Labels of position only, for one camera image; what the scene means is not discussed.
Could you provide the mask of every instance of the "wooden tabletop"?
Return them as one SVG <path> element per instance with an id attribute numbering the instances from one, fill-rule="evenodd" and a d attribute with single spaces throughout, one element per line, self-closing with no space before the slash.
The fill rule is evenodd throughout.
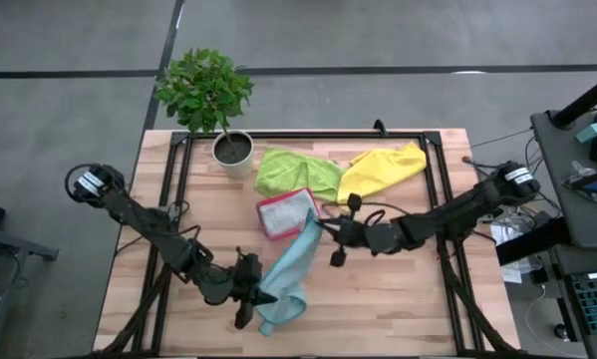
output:
<path id="1" fill-rule="evenodd" d="M 453 193 L 459 195 L 476 183 L 474 170 L 461 162 L 462 157 L 470 156 L 466 131 L 440 131 Z M 132 188 L 132 197 L 144 206 L 157 205 L 170 134 L 171 131 L 146 132 Z M 273 147 L 332 160 L 347 167 L 350 159 L 366 150 L 399 149 L 407 142 L 389 139 L 256 140 L 254 154 L 256 165 L 265 149 Z M 198 239 L 213 252 L 219 265 L 233 264 L 235 247 L 239 245 L 244 252 L 258 253 L 263 268 L 270 268 L 290 241 L 270 242 L 264 237 L 254 209 L 254 205 L 264 199 L 253 188 L 256 173 L 247 179 L 229 179 L 213 161 L 210 151 L 211 141 L 194 140 L 185 191 L 190 210 L 183 217 L 181 228 L 200 224 L 202 230 Z M 435 162 L 431 166 L 440 183 Z M 174 176 L 171 197 L 176 179 Z M 367 198 L 413 212 L 430 209 L 423 174 Z M 360 217 L 373 210 L 363 207 Z M 385 218 L 395 215 L 398 214 L 388 211 Z M 119 245 L 136 237 L 136 232 L 125 227 Z M 307 311 L 295 321 L 276 327 L 270 337 L 258 333 L 261 322 L 258 314 L 246 328 L 237 330 L 233 327 L 237 303 L 228 301 L 219 306 L 207 306 L 194 285 L 185 285 L 174 278 L 160 354 L 404 356 L 454 353 L 434 239 L 428 240 L 420 249 L 396 255 L 372 257 L 368 250 L 351 249 L 342 268 L 329 266 L 330 255 L 336 249 L 333 243 L 329 234 L 323 235 L 305 281 Z M 464 248 L 479 307 L 504 339 L 519 347 L 493 244 L 474 235 L 466 241 Z M 137 308 L 148 252 L 148 242 L 140 240 L 115 259 L 95 349 L 108 345 Z M 466 342 L 470 343 L 463 308 L 460 316 Z M 145 346 L 151 339 L 151 323 L 153 312 Z"/>

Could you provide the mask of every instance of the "soil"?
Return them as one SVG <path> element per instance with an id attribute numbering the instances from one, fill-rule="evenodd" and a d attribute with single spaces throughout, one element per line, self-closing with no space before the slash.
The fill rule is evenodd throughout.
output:
<path id="1" fill-rule="evenodd" d="M 240 134 L 230 134 L 233 147 L 229 144 L 227 137 L 223 137 L 216 143 L 214 155 L 224 164 L 237 164 L 249 156 L 252 144 L 249 139 Z"/>

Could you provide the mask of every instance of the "potted plant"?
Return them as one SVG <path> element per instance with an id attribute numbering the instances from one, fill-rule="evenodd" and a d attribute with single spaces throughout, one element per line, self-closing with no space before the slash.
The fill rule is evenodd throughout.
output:
<path id="1" fill-rule="evenodd" d="M 242 100 L 249 104 L 253 84 L 249 76 L 238 75 L 230 58 L 216 50 L 190 49 L 182 60 L 174 60 L 156 82 L 154 96 L 167 106 L 167 116 L 196 134 L 223 132 L 214 140 L 211 152 L 232 178 L 244 178 L 253 170 L 253 141 L 246 133 L 229 131 L 228 118 L 243 115 Z"/>

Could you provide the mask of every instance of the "lime green cloth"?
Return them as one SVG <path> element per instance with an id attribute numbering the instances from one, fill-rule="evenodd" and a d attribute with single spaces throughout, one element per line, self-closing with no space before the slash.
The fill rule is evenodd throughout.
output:
<path id="1" fill-rule="evenodd" d="M 309 187 L 314 196 L 334 201 L 343 172 L 328 161 L 285 150 L 267 149 L 254 187 L 268 197 Z"/>

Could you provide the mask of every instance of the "green leaves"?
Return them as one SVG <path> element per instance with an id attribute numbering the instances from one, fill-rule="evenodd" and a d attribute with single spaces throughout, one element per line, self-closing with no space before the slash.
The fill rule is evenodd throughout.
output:
<path id="1" fill-rule="evenodd" d="M 227 129 L 229 121 L 242 115 L 241 102 L 249 104 L 253 84 L 238 75 L 233 61 L 216 50 L 191 49 L 182 60 L 173 60 L 164 76 L 156 81 L 154 97 L 166 105 L 168 117 L 193 133 Z"/>
<path id="2" fill-rule="evenodd" d="M 204 49 L 201 50 L 198 55 L 196 56 L 196 58 L 198 60 L 205 60 L 207 58 L 207 55 L 209 55 L 209 49 Z"/>
<path id="3" fill-rule="evenodd" d="M 221 124 L 221 125 L 225 124 L 225 114 L 221 113 L 220 111 L 216 111 L 216 112 L 214 112 L 214 115 L 216 116 L 216 120 L 218 121 L 219 124 Z"/>
<path id="4" fill-rule="evenodd" d="M 198 109 L 201 106 L 201 102 L 197 99 L 187 99 L 184 105 L 191 109 Z"/>

